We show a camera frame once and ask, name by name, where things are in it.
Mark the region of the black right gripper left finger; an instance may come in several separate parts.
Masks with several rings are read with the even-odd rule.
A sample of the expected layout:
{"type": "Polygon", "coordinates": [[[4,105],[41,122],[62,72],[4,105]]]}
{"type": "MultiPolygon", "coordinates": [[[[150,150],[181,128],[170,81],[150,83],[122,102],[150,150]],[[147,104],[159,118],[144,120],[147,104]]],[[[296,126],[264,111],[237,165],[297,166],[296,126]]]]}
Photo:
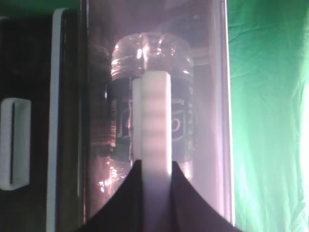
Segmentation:
{"type": "Polygon", "coordinates": [[[83,226],[81,232],[141,232],[143,196],[141,160],[134,162],[116,193],[83,226]]]}

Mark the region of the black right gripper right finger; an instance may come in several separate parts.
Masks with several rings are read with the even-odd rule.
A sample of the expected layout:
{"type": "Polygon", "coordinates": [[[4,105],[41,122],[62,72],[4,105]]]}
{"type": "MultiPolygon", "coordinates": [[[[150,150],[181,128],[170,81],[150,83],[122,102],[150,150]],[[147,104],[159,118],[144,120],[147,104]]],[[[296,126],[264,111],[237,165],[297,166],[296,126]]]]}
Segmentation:
{"type": "Polygon", "coordinates": [[[200,196],[175,161],[172,162],[170,202],[172,232],[240,231],[200,196]]]}

